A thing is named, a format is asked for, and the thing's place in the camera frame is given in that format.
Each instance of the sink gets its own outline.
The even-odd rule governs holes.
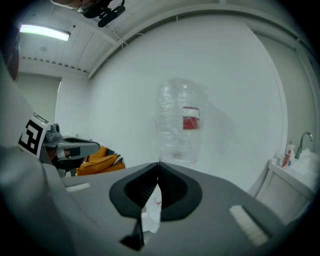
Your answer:
[[[318,176],[320,175],[320,155],[310,152],[307,148],[302,151],[300,159],[294,158],[290,168],[302,175]]]
[[[287,172],[313,191],[317,191],[320,181],[320,155],[305,149],[299,159],[294,158]]]

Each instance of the ceiling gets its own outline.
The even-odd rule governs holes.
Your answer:
[[[109,7],[114,8],[121,1],[113,0]],[[219,6],[220,1],[126,0],[124,5],[126,11],[106,27],[99,28],[98,19],[87,19],[75,10],[54,5],[49,0],[41,0],[25,11],[20,22],[66,30],[71,33],[71,36],[69,41],[62,41],[22,33],[20,35],[21,62],[32,67],[47,66],[50,69],[57,68],[60,71],[73,72],[90,78],[112,52],[119,46],[124,46],[122,38],[130,38],[132,35],[129,37],[128,34],[139,28],[142,23],[147,23],[154,17],[174,9],[201,4]]]

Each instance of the fluorescent light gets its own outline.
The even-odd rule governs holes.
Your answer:
[[[61,39],[63,41],[68,41],[70,36],[70,33],[67,31],[31,24],[22,24],[20,27],[20,32],[43,35],[51,38]]]

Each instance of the white wall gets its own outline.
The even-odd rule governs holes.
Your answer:
[[[19,74],[16,85],[34,111],[54,123],[60,81],[57,78]]]
[[[21,59],[19,71],[29,74],[61,78],[54,122],[62,135],[90,139],[88,134],[88,74],[72,68],[30,59]]]
[[[55,122],[59,124],[62,135],[90,139],[88,92],[86,78],[75,75],[62,77],[55,108]]]
[[[157,27],[117,53],[90,89],[90,138],[127,167],[156,162],[155,101],[170,78],[208,87],[195,169],[248,190],[282,145],[283,89],[267,51],[244,24],[219,15]]]
[[[288,112],[288,138],[296,146],[299,146],[304,132],[310,132],[314,137],[316,132],[316,104],[311,84],[297,53],[288,46],[257,35],[278,70],[284,89]],[[303,140],[303,148],[311,151],[315,148],[308,137]]]

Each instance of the gray surface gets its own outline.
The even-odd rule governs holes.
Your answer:
[[[122,217],[109,199],[114,182],[148,163],[132,168],[61,179],[54,166],[18,149],[1,150],[0,191],[13,216],[38,243],[58,255],[248,255],[258,252],[229,213],[242,205],[269,234],[284,226],[265,206],[232,183],[181,166],[175,170],[197,180],[203,192],[188,217],[161,222],[139,252],[120,243],[136,220]],[[66,186],[88,182],[90,188],[68,193]],[[259,247],[260,253],[275,242]]]
[[[197,209],[179,221],[161,222],[156,234],[142,249],[157,255],[242,255],[254,250],[229,209],[242,205],[269,234],[284,229],[278,217],[229,181],[174,164],[168,164],[195,179],[202,188]]]
[[[91,187],[70,193],[69,195],[92,221],[101,229],[112,234],[111,239],[116,243],[130,235],[136,224],[134,218],[121,216],[110,201],[109,190],[118,180],[135,173],[149,163],[132,168],[76,177],[65,177],[66,187],[89,183]]]
[[[108,227],[115,241],[119,241],[130,233],[135,221],[119,216],[110,202],[109,189],[114,182],[146,165],[98,175],[65,177],[63,183],[66,186],[91,184],[90,188],[71,195],[88,217],[100,227]],[[169,166],[198,181],[203,197],[198,208],[187,218],[161,222],[157,233],[139,252],[141,255],[241,255],[255,250],[229,212],[234,205],[244,206],[271,235],[284,229],[267,207],[234,184],[192,169]]]
[[[74,255],[71,233],[52,200],[37,157],[17,148],[0,148],[0,155],[0,193],[12,216],[46,250]],[[58,176],[56,169],[51,171]]]

